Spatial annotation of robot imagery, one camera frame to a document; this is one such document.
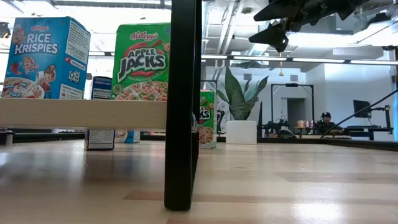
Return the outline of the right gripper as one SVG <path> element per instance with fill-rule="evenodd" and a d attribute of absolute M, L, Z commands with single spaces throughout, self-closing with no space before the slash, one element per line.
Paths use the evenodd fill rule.
<path fill-rule="evenodd" d="M 318 21 L 332 14 L 338 14 L 343 21 L 349 17 L 357 7 L 369 0 L 273 0 L 255 16 L 255 21 L 269 21 L 293 17 L 288 20 L 287 30 L 298 32 L 302 26 L 317 25 Z M 269 24 L 268 28 L 252 35 L 250 43 L 266 44 L 283 52 L 288 46 L 289 39 L 282 24 Z"/>

